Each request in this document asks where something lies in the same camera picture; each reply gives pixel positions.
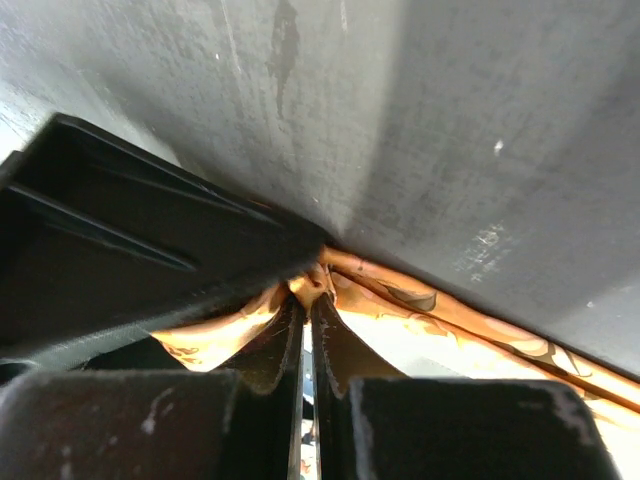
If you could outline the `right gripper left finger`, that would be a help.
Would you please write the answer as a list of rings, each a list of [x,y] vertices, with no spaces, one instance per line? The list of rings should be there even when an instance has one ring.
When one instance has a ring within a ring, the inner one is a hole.
[[[288,298],[224,368],[22,375],[1,392],[5,479],[297,478],[305,312]]]

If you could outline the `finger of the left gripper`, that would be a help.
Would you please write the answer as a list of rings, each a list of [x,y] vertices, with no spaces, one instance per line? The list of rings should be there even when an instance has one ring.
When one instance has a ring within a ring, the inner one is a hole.
[[[57,114],[1,165],[1,356],[87,360],[302,272],[323,230]]]

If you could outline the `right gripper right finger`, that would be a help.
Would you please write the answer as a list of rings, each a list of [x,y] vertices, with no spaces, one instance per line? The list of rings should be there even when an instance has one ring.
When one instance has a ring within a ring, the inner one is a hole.
[[[327,295],[310,311],[323,479],[615,479],[586,405],[552,381],[412,379]]]

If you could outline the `orange patterned tie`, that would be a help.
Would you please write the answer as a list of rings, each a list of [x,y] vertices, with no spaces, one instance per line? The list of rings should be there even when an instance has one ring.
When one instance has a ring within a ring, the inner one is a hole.
[[[625,479],[639,476],[639,383],[572,347],[480,313],[415,278],[325,247],[301,275],[267,288],[236,311],[152,336],[185,368],[208,372],[271,326],[288,295],[305,310],[327,299],[330,313],[397,371],[416,356],[445,375],[472,379],[554,380],[569,385],[594,416]]]

